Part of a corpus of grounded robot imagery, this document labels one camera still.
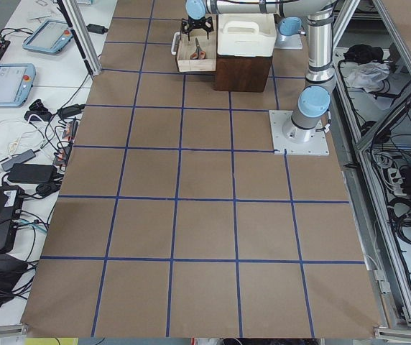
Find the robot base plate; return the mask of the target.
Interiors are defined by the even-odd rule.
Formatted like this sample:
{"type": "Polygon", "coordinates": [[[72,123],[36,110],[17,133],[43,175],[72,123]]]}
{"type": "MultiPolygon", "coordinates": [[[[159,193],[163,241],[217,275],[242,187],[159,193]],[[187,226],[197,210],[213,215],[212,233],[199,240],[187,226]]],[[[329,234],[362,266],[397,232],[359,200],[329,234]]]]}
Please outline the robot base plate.
{"type": "Polygon", "coordinates": [[[269,110],[269,124],[276,155],[329,156],[320,119],[314,129],[304,130],[292,123],[292,111],[269,110]]]}

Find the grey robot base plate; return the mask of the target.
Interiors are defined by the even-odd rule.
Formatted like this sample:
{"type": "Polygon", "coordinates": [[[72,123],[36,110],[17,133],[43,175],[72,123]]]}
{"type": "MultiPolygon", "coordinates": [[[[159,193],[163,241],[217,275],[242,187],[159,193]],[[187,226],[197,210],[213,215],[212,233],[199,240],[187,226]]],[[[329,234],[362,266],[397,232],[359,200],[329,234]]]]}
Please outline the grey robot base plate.
{"type": "Polygon", "coordinates": [[[277,35],[274,48],[278,50],[301,50],[303,48],[300,34],[294,34],[291,36],[277,35]]]}

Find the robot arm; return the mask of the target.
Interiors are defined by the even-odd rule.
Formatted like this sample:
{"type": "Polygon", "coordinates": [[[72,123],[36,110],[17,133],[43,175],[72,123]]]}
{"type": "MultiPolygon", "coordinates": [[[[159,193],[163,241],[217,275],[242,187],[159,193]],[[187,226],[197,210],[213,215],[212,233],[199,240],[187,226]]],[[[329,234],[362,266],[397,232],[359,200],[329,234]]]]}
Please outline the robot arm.
{"type": "Polygon", "coordinates": [[[302,20],[299,17],[284,17],[277,24],[277,32],[282,37],[290,37],[299,33],[302,20]]]}
{"type": "Polygon", "coordinates": [[[335,88],[332,67],[335,5],[335,1],[186,1],[185,9],[192,19],[202,19],[207,14],[278,14],[284,18],[307,18],[309,61],[305,88],[297,108],[282,125],[287,140],[302,144],[314,137],[335,88]]]}

